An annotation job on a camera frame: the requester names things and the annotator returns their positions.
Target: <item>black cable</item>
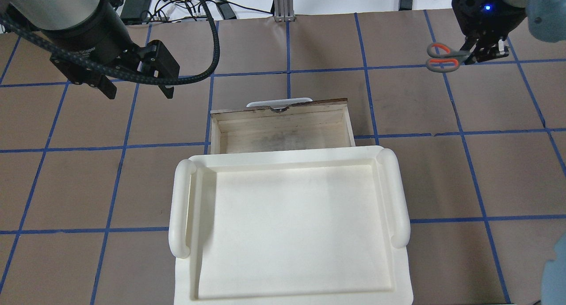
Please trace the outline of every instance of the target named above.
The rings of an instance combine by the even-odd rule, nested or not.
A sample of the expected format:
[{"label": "black cable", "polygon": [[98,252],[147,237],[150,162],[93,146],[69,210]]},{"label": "black cable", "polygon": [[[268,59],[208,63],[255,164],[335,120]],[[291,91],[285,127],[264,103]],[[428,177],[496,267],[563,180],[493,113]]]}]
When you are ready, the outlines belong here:
[{"label": "black cable", "polygon": [[140,21],[143,21],[143,20],[144,20],[143,14],[144,14],[145,12],[147,12],[147,13],[149,13],[149,14],[151,15],[151,12],[150,12],[149,10],[141,11],[141,12],[140,12],[140,16],[139,16],[139,20],[140,20]]},{"label": "black cable", "polygon": [[[155,3],[154,9],[153,9],[153,12],[154,12],[154,13],[156,13],[156,11],[157,11],[157,5],[158,5],[161,1],[163,1],[163,0],[158,0],[158,1]],[[232,4],[232,5],[235,5],[236,7],[241,7],[242,9],[251,10],[251,11],[257,11],[257,12],[261,12],[261,13],[266,13],[266,14],[268,14],[268,15],[273,15],[270,11],[265,11],[265,10],[261,10],[261,9],[246,7],[246,6],[244,6],[244,5],[237,4],[237,3],[234,3],[234,2],[228,1],[228,0],[221,0],[221,1],[219,1],[219,2],[216,2],[216,1],[214,1],[214,0],[207,0],[207,1],[208,1],[208,2],[214,2],[215,4],[216,4],[216,3],[229,3],[229,4]]]},{"label": "black cable", "polygon": [[188,19],[194,19],[195,21],[197,21],[196,17],[184,17],[184,18],[180,18],[180,19],[174,19],[174,20],[169,20],[169,21],[163,21],[162,23],[176,23],[176,22],[184,21],[184,20],[188,20]]},{"label": "black cable", "polygon": [[34,43],[41,49],[47,50],[54,54],[56,57],[60,57],[65,61],[69,61],[71,63],[75,63],[76,65],[91,69],[95,72],[99,72],[103,75],[115,77],[116,79],[140,83],[140,84],[150,84],[150,85],[184,85],[190,83],[196,83],[208,78],[212,75],[212,72],[216,69],[218,65],[218,61],[220,60],[220,41],[218,39],[218,32],[216,31],[216,26],[214,25],[214,20],[212,19],[212,15],[210,10],[208,9],[208,5],[204,3],[203,5],[204,11],[206,13],[206,17],[208,18],[208,23],[210,24],[210,30],[212,31],[212,39],[214,43],[214,53],[212,57],[212,63],[210,66],[202,73],[194,76],[184,77],[184,78],[157,78],[152,76],[141,75],[139,73],[131,73],[126,72],[121,69],[111,68],[105,65],[101,65],[100,63],[94,62],[90,59],[84,58],[76,53],[71,51],[61,49],[60,47],[50,43],[46,39],[43,39],[34,33],[22,29],[20,25],[15,23],[8,15],[0,15],[0,23],[2,23],[5,27],[12,29],[22,38]]},{"label": "black cable", "polygon": [[247,9],[247,10],[251,10],[251,11],[258,11],[261,13],[267,13],[268,15],[273,15],[271,12],[269,11],[264,11],[264,10],[260,10],[260,9],[254,9],[254,8],[250,8],[250,7],[245,7],[244,5],[241,4],[237,4],[237,3],[233,3],[232,1],[228,1],[228,0],[221,0],[219,3],[229,3],[232,5],[235,5],[236,7],[241,7],[242,9]]},{"label": "black cable", "polygon": [[[159,9],[156,9],[154,13],[151,13],[151,15],[149,16],[148,20],[145,22],[146,24],[149,24],[150,22],[162,22],[163,19],[161,19],[161,13],[165,16],[166,14],[163,12],[163,9],[165,9],[167,6],[172,5],[172,4],[177,4],[177,3],[184,3],[184,1],[182,0],[171,0],[167,3],[165,3],[164,5],[162,5]],[[153,18],[155,16],[158,16],[160,19],[159,20],[153,20]]]}]

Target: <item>blue tape grid line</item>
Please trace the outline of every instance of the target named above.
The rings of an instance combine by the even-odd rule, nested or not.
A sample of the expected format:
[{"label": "blue tape grid line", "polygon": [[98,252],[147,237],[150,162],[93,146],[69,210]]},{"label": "blue tape grid line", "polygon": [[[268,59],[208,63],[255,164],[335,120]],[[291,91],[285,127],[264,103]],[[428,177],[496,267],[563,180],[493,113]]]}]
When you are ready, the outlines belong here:
[{"label": "blue tape grid line", "polygon": [[[541,214],[531,216],[498,216],[487,217],[493,221],[521,221],[521,220],[560,220],[566,219],[566,214]],[[483,217],[464,217],[464,218],[429,218],[411,219],[411,224],[447,224],[459,222],[483,222]],[[168,226],[161,227],[115,227],[115,228],[92,228],[92,229],[42,229],[42,230],[0,230],[0,235],[13,234],[55,234],[55,233],[121,233],[121,232],[154,232],[168,231]]]},{"label": "blue tape grid line", "polygon": [[[65,88],[63,89],[63,93],[61,94],[61,99],[59,100],[59,105],[57,106],[57,112],[55,112],[55,117],[53,119],[53,123],[51,124],[51,130],[49,130],[49,136],[47,137],[47,141],[45,142],[45,148],[49,148],[49,143],[51,142],[51,136],[53,136],[53,132],[55,131],[55,125],[57,124],[57,119],[59,118],[59,114],[61,113],[61,107],[63,106],[63,100],[65,100],[65,95],[67,94],[68,88],[69,88],[69,83],[67,82],[67,84],[65,84]],[[16,236],[14,238],[14,243],[12,243],[12,249],[10,249],[10,254],[8,255],[8,261],[6,262],[6,267],[4,267],[4,272],[2,273],[2,281],[0,281],[0,293],[2,293],[2,289],[4,288],[4,282],[6,281],[6,276],[8,276],[8,270],[10,269],[10,264],[12,263],[12,258],[14,257],[14,252],[16,251],[18,240],[20,239],[20,233],[24,227],[24,222],[26,221],[28,210],[30,210],[30,204],[34,196],[35,187],[37,185],[37,180],[39,178],[39,174],[41,172],[41,168],[43,166],[43,162],[45,160],[46,154],[47,152],[43,151],[43,154],[41,155],[41,160],[39,162],[39,166],[37,167],[37,171],[34,177],[34,182],[32,183],[30,194],[28,195],[28,200],[26,201],[26,206],[24,208],[22,218],[20,219],[18,232],[16,233]]]},{"label": "blue tape grid line", "polygon": [[[518,63],[556,63],[566,62],[566,59],[548,59],[548,60],[523,60]],[[462,67],[475,67],[477,65],[509,65],[515,64],[515,61],[487,61],[475,63],[473,65],[462,65]],[[394,69],[394,68],[422,68],[425,65],[382,65],[368,66],[367,69]],[[228,77],[228,76],[253,76],[253,75],[274,75],[274,74],[294,74],[294,73],[321,73],[321,72],[347,72],[362,71],[364,67],[348,67],[348,68],[323,68],[323,69],[291,69],[289,71],[265,71],[265,72],[246,72],[246,73],[214,73],[211,77]],[[189,77],[189,75],[181,75],[180,78]],[[114,79],[112,82],[123,82],[123,80]],[[46,85],[64,85],[65,82],[49,82],[49,83],[28,83],[28,84],[0,84],[0,88],[17,88],[27,86],[46,86]]]},{"label": "blue tape grid line", "polygon": [[4,71],[2,72],[2,76],[0,77],[0,84],[2,84],[2,81],[4,80],[4,76],[6,76],[6,73],[8,73],[8,66],[10,66],[10,63],[14,58],[14,54],[16,53],[16,49],[18,49],[18,44],[20,44],[21,39],[22,37],[18,35],[18,39],[16,39],[16,43],[14,44],[14,48],[12,49],[12,53],[10,53],[10,57],[8,58],[8,62],[6,63],[6,67],[4,67]]},{"label": "blue tape grid line", "polygon": [[[149,42],[149,37],[151,35],[151,29],[152,29],[152,27],[150,25],[147,29],[147,37],[145,38],[146,45]],[[136,107],[136,100],[138,99],[139,87],[140,87],[140,84],[136,84],[136,88],[135,88],[135,91],[134,91],[134,97],[132,98],[132,106],[130,108],[130,115],[128,117],[128,124],[126,126],[126,133],[124,134],[124,143],[123,143],[123,148],[122,148],[122,155],[120,157],[120,163],[118,165],[118,170],[116,172],[116,180],[115,180],[115,183],[114,183],[114,189],[112,191],[112,198],[111,198],[110,208],[109,208],[109,211],[108,211],[107,224],[106,224],[106,227],[104,229],[105,231],[104,231],[103,244],[102,244],[102,247],[100,249],[99,264],[98,264],[97,269],[96,269],[95,283],[93,284],[93,287],[92,287],[91,305],[94,305],[94,303],[95,303],[96,291],[97,291],[98,285],[99,285],[100,273],[101,273],[102,266],[103,266],[104,254],[106,252],[106,246],[107,246],[107,242],[108,242],[108,234],[110,232],[109,230],[110,230],[110,225],[111,225],[111,222],[112,222],[112,215],[113,215],[113,212],[114,212],[116,195],[118,193],[120,176],[122,174],[122,167],[123,167],[123,164],[124,164],[124,159],[126,157],[126,150],[127,150],[126,145],[128,144],[128,138],[130,137],[130,128],[132,126],[132,119],[134,118],[134,110],[135,110],[135,107]]]},{"label": "blue tape grid line", "polygon": [[560,163],[560,167],[562,168],[562,173],[564,174],[564,176],[566,176],[566,164],[564,164],[564,158],[562,158],[562,156],[560,155],[560,150],[558,150],[558,146],[556,145],[556,142],[554,141],[554,137],[552,137],[551,130],[549,130],[546,127],[546,119],[544,119],[544,115],[542,114],[542,110],[540,109],[540,106],[538,105],[538,102],[536,101],[536,97],[535,97],[534,93],[532,93],[532,89],[530,87],[529,81],[527,80],[525,72],[523,71],[523,67],[521,66],[521,63],[519,62],[517,53],[515,52],[515,48],[513,47],[513,43],[511,43],[511,39],[508,38],[507,42],[509,43],[509,48],[511,49],[511,53],[513,53],[513,57],[515,58],[515,63],[517,63],[517,67],[519,69],[519,72],[521,73],[521,77],[522,77],[522,79],[525,83],[525,87],[526,87],[527,91],[529,92],[530,98],[532,100],[532,104],[536,108],[536,112],[538,113],[538,117],[540,118],[540,122],[542,122],[542,126],[544,127],[546,134],[548,134],[548,138],[550,139],[550,144],[552,144],[552,148],[554,149],[554,153],[556,154],[556,157],[558,158],[558,162]]},{"label": "blue tape grid line", "polygon": [[[434,36],[434,31],[432,30],[432,25],[430,23],[430,19],[428,18],[428,13],[427,13],[426,10],[424,10],[423,13],[424,13],[424,18],[426,19],[428,30],[430,31],[432,41],[436,42],[436,38]],[[456,108],[456,104],[454,102],[454,97],[452,95],[450,83],[448,82],[448,77],[446,76],[446,73],[442,73],[442,75],[443,75],[443,78],[444,78],[444,83],[446,85],[448,97],[450,98],[450,102],[452,103],[452,108],[454,109],[456,122],[458,124],[458,131],[459,131],[460,138],[462,139],[462,144],[463,144],[464,152],[466,154],[467,163],[468,163],[468,166],[470,167],[471,178],[472,178],[473,183],[474,183],[475,193],[478,197],[479,208],[482,212],[483,224],[486,227],[487,238],[489,239],[489,242],[490,242],[491,253],[493,255],[493,261],[495,262],[495,268],[497,270],[497,276],[499,277],[499,283],[501,284],[501,289],[503,291],[503,296],[505,297],[505,301],[507,303],[511,303],[511,299],[510,299],[509,293],[507,291],[507,285],[505,284],[505,278],[503,277],[503,271],[501,270],[501,264],[499,263],[499,256],[497,256],[497,249],[495,248],[495,241],[493,240],[493,235],[491,234],[491,227],[490,227],[489,219],[487,218],[486,209],[485,209],[485,206],[483,205],[483,198],[482,198],[481,191],[479,190],[479,184],[478,184],[478,180],[477,180],[477,177],[476,177],[476,174],[475,174],[474,165],[471,161],[470,151],[467,147],[466,136],[463,133],[462,124],[461,124],[461,121],[459,119],[458,109]]]},{"label": "blue tape grid line", "polygon": [[[548,129],[535,129],[535,130],[474,130],[463,131],[464,135],[476,134],[513,134],[513,133],[546,133],[551,132],[566,132],[566,128],[548,128]],[[401,133],[401,134],[378,134],[378,138],[403,138],[403,137],[436,137],[436,136],[459,136],[459,132],[445,132],[445,133]],[[371,139],[375,138],[374,135],[357,135],[355,139]],[[130,149],[130,148],[157,148],[157,147],[184,147],[184,146],[209,146],[210,141],[203,142],[171,142],[165,144],[135,144],[126,146],[101,146],[101,147],[68,147],[68,148],[27,148],[27,149],[0,149],[2,153],[40,153],[40,152],[87,152],[87,151],[101,151],[101,150],[116,150],[116,149]]]},{"label": "blue tape grid line", "polygon": [[287,35],[287,98],[291,98],[291,26],[290,21],[285,21]]},{"label": "blue tape grid line", "polygon": [[[216,31],[220,31],[220,21],[216,21]],[[204,136],[204,152],[203,154],[208,154],[208,146],[210,145],[210,122],[212,121],[212,116],[210,111],[212,111],[212,99],[214,98],[214,72],[210,76],[210,89],[208,90],[208,111],[207,111],[207,129],[206,136]]]},{"label": "blue tape grid line", "polygon": [[377,126],[376,121],[375,121],[374,100],[371,97],[370,75],[368,73],[368,67],[367,67],[366,49],[363,46],[362,29],[360,29],[360,26],[359,26],[358,13],[354,13],[354,19],[356,21],[356,29],[358,31],[359,47],[360,47],[360,50],[361,50],[361,53],[362,53],[363,73],[366,77],[366,90],[367,90],[368,103],[370,104],[371,124],[374,128],[375,144],[379,145],[378,126]]},{"label": "blue tape grid line", "polygon": [[[427,20],[427,24],[428,24],[428,28],[429,31],[431,33],[431,37],[433,39],[433,41],[435,40],[434,38],[434,34],[432,31],[432,27],[430,25],[430,20],[428,19],[428,14],[426,11],[424,11],[424,15],[425,18]],[[378,67],[370,67],[367,65],[367,61],[366,61],[366,55],[365,55],[365,51],[364,51],[364,47],[363,47],[363,39],[362,39],[362,35],[361,35],[361,30],[360,30],[360,26],[359,26],[359,21],[358,21],[358,15],[354,14],[354,17],[356,19],[356,28],[358,30],[358,37],[360,40],[360,49],[362,51],[362,58],[364,61],[364,67],[358,67],[358,68],[328,68],[328,69],[303,69],[303,70],[291,70],[291,47],[290,47],[290,33],[289,33],[289,22],[287,22],[286,28],[287,28],[287,70],[285,71],[271,71],[271,72],[249,72],[249,73],[224,73],[224,74],[213,74],[212,75],[212,79],[211,79],[211,86],[210,86],[210,100],[209,100],[209,113],[210,113],[210,107],[211,107],[211,103],[212,103],[212,90],[213,90],[213,81],[214,81],[214,77],[225,77],[225,76],[250,76],[250,75],[270,75],[270,74],[281,74],[281,73],[286,73],[287,74],[287,96],[289,96],[291,94],[291,74],[292,73],[316,73],[316,72],[345,72],[345,71],[361,71],[364,70],[364,73],[366,75],[366,87],[368,89],[368,101],[370,102],[370,107],[371,107],[371,115],[372,115],[372,124],[374,124],[374,136],[371,135],[364,135],[364,136],[356,136],[356,139],[370,139],[370,138],[375,138],[376,142],[378,141],[378,138],[396,138],[396,137],[426,137],[426,136],[433,136],[433,134],[430,133],[409,133],[409,134],[383,134],[380,135],[377,132],[377,128],[376,128],[376,122],[375,122],[375,115],[373,112],[373,101],[371,99],[371,88],[369,85],[369,80],[368,80],[368,70],[369,69],[394,69],[394,68],[420,68],[420,67],[425,67],[425,65],[385,65],[385,66],[378,66]],[[149,35],[150,35],[150,27],[148,29],[148,35],[147,35],[147,41],[149,41]],[[131,108],[131,112],[130,112],[130,119],[128,122],[128,127],[127,127],[127,132],[126,132],[126,137],[125,137],[125,144],[123,146],[108,146],[108,147],[90,147],[90,148],[49,148],[49,142],[51,140],[51,136],[53,134],[54,128],[55,128],[55,124],[57,122],[58,116],[59,116],[59,112],[61,111],[61,107],[62,107],[62,103],[63,100],[65,98],[65,94],[67,92],[68,89],[68,83],[66,82],[54,82],[54,83],[31,83],[31,84],[1,84],[2,80],[4,79],[4,76],[6,75],[7,71],[8,71],[8,67],[10,66],[10,63],[12,61],[12,58],[14,57],[14,54],[16,52],[16,49],[18,47],[18,44],[20,42],[20,37],[18,37],[18,39],[16,40],[16,44],[14,45],[14,49],[11,52],[11,55],[8,59],[8,63],[6,64],[6,67],[4,68],[4,71],[2,72],[2,77],[0,77],[0,88],[10,88],[10,87],[26,87],[26,86],[45,86],[45,85],[65,85],[65,88],[63,90],[63,94],[61,97],[61,100],[59,102],[59,106],[57,109],[57,112],[55,114],[55,118],[54,118],[54,122],[53,125],[51,126],[51,131],[48,137],[48,140],[46,142],[46,146],[45,148],[42,149],[8,149],[8,150],[0,150],[0,153],[19,153],[19,152],[42,152],[42,157],[40,160],[40,164],[38,166],[37,172],[36,172],[36,176],[34,178],[34,182],[32,184],[32,188],[30,190],[30,195],[28,196],[28,201],[26,202],[26,207],[24,209],[24,213],[22,216],[22,219],[20,220],[20,227],[18,230],[13,230],[13,231],[0,231],[0,234],[15,234],[15,239],[14,239],[14,244],[12,245],[12,249],[10,250],[10,255],[8,257],[8,262],[6,263],[6,267],[4,269],[4,273],[2,275],[2,281],[0,282],[0,293],[2,291],[2,288],[4,286],[4,282],[6,280],[6,275],[8,274],[8,269],[10,267],[10,263],[12,261],[12,257],[14,255],[15,249],[16,249],[16,245],[18,243],[18,239],[19,236],[21,234],[48,234],[48,233],[105,233],[105,239],[103,241],[103,249],[101,250],[101,259],[99,262],[99,269],[97,270],[97,279],[95,282],[95,286],[93,287],[93,295],[92,295],[92,299],[91,299],[91,303],[94,302],[94,297],[96,294],[96,285],[99,279],[99,271],[101,270],[101,264],[103,261],[103,251],[105,249],[105,244],[107,242],[107,233],[111,233],[111,232],[138,232],[138,231],[167,231],[168,227],[139,227],[139,228],[115,228],[112,229],[109,227],[110,221],[111,221],[111,213],[113,210],[113,204],[115,202],[115,194],[117,192],[117,187],[119,184],[119,176],[121,174],[121,168],[122,168],[122,164],[123,164],[123,159],[125,158],[125,152],[127,148],[151,148],[151,147],[166,147],[166,146],[199,146],[199,145],[204,145],[206,148],[208,148],[208,145],[210,144],[208,138],[209,138],[209,133],[210,133],[210,116],[208,118],[207,121],[207,136],[206,136],[206,141],[205,142],[188,142],[188,143],[171,143],[171,144],[147,144],[147,145],[126,145],[127,143],[127,136],[129,135],[129,129],[131,126],[131,119],[133,116],[133,111],[134,111],[134,107],[135,107],[135,100],[137,97],[137,92],[138,92],[138,88],[139,85],[136,85],[136,92],[134,94],[134,99],[133,99],[133,104],[132,104],[132,108]],[[532,98],[533,104],[536,107],[536,110],[539,114],[540,120],[541,122],[543,122],[543,126],[545,127],[544,129],[539,129],[539,130],[488,130],[488,131],[473,131],[473,132],[464,132],[461,128],[461,124],[459,123],[459,118],[457,116],[457,110],[455,109],[455,103],[453,102],[453,98],[451,97],[451,90],[449,87],[449,83],[447,81],[447,77],[446,75],[444,75],[444,80],[445,80],[445,84],[447,85],[447,91],[450,95],[452,104],[453,104],[453,108],[455,110],[456,113],[456,117],[457,117],[457,121],[459,123],[459,132],[446,132],[446,133],[439,133],[439,134],[435,134],[434,136],[461,136],[464,146],[465,146],[465,151],[466,151],[466,155],[467,155],[467,159],[470,165],[470,170],[472,172],[473,175],[473,180],[474,180],[474,186],[476,187],[476,191],[478,194],[478,200],[480,202],[481,205],[481,209],[482,209],[482,214],[483,217],[474,217],[474,218],[441,218],[441,219],[415,219],[415,220],[411,220],[412,224],[424,224],[424,223],[437,223],[437,222],[481,222],[483,221],[486,224],[486,230],[489,233],[489,239],[490,239],[490,245],[492,247],[493,250],[493,254],[494,254],[494,260],[496,261],[496,265],[497,265],[497,272],[498,275],[500,276],[500,280],[501,280],[501,284],[502,284],[502,289],[504,290],[504,295],[506,298],[506,301],[509,302],[509,296],[507,293],[507,289],[504,285],[504,280],[503,280],[503,274],[501,272],[501,267],[499,266],[499,261],[497,260],[497,252],[495,251],[495,243],[493,242],[493,237],[491,236],[491,231],[489,229],[489,221],[509,221],[509,220],[546,220],[546,219],[564,219],[566,218],[566,214],[555,214],[555,215],[542,215],[542,216],[501,216],[501,217],[487,217],[485,216],[485,208],[483,207],[483,201],[481,199],[481,194],[479,194],[479,186],[477,185],[477,180],[475,179],[475,172],[473,171],[473,166],[471,164],[471,157],[469,155],[469,151],[467,150],[467,144],[465,143],[465,136],[466,135],[472,135],[472,134],[499,134],[499,133],[537,133],[537,132],[546,132],[550,138],[550,141],[552,143],[552,146],[556,152],[556,155],[558,157],[558,160],[560,161],[560,165],[562,167],[562,170],[564,172],[564,174],[566,175],[566,166],[564,165],[564,160],[562,158],[562,156],[560,155],[560,152],[558,151],[558,147],[556,146],[556,143],[554,142],[554,138],[552,137],[552,134],[550,134],[550,132],[563,132],[566,131],[566,128],[546,128],[546,122],[544,121],[544,117],[542,114],[542,111],[540,111],[540,107],[538,106],[538,102],[536,101],[534,94],[532,93],[532,90],[530,89],[530,85],[528,83],[528,80],[526,79],[526,76],[524,74],[524,71],[522,70],[521,64],[523,63],[556,63],[556,62],[565,62],[566,59],[536,59],[536,60],[519,60],[518,56],[515,53],[515,50],[511,44],[511,40],[509,40],[509,46],[511,47],[511,51],[515,57],[515,61],[488,61],[488,62],[484,62],[484,63],[479,63],[479,64],[475,64],[475,65],[505,65],[505,64],[516,64],[517,67],[520,70],[521,76],[525,82],[525,85],[527,87],[527,90]],[[89,150],[113,150],[113,149],[122,149],[122,158],[121,158],[121,162],[119,165],[119,171],[117,172],[117,179],[115,182],[115,191],[113,193],[113,198],[112,198],[112,202],[111,202],[111,210],[109,211],[109,218],[107,220],[107,227],[104,229],[55,229],[55,230],[22,230],[25,218],[26,218],[26,214],[27,211],[30,207],[30,202],[32,199],[32,196],[34,194],[34,188],[37,184],[37,179],[38,176],[40,174],[41,171],[41,167],[42,164],[44,162],[45,156],[47,152],[64,152],[64,151],[89,151]]]}]

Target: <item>wooden panel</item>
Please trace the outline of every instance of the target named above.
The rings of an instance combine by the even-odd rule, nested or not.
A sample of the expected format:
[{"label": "wooden panel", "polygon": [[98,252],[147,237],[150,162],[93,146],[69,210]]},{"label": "wooden panel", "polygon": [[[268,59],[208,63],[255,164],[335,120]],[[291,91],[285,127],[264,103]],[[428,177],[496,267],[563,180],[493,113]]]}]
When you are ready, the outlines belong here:
[{"label": "wooden panel", "polygon": [[294,104],[282,113],[260,106],[211,115],[212,154],[355,145],[346,99]]}]

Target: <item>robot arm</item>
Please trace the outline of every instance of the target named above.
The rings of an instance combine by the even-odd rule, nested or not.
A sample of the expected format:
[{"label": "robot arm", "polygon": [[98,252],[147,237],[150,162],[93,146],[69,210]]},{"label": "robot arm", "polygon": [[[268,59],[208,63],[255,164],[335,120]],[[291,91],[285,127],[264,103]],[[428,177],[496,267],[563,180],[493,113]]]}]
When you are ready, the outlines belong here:
[{"label": "robot arm", "polygon": [[181,79],[178,78],[180,66],[164,44],[159,40],[145,47],[133,43],[107,0],[10,0],[50,41],[23,29],[8,15],[0,15],[0,23],[50,51],[51,62],[73,84],[88,84],[113,99],[116,87],[107,77],[111,76],[158,85],[167,98],[172,98],[173,85],[206,79],[220,59],[218,32],[207,4],[200,1],[212,31],[214,55],[204,72]]},{"label": "robot arm", "polygon": [[452,0],[452,9],[465,35],[461,50],[471,51],[466,65],[507,57],[507,36],[525,17],[537,39],[566,39],[566,0]]}]

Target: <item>scissors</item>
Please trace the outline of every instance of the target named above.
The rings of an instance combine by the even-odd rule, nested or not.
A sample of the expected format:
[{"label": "scissors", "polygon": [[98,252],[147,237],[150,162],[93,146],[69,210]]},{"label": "scissors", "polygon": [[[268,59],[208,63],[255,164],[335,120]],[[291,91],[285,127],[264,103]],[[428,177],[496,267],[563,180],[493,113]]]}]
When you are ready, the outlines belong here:
[{"label": "scissors", "polygon": [[[445,53],[436,53],[435,49],[443,50]],[[454,72],[459,69],[459,66],[471,55],[470,51],[456,51],[438,42],[431,43],[431,45],[426,48],[426,52],[429,57],[431,57],[431,59],[428,59],[425,63],[426,68],[436,73]]]}]

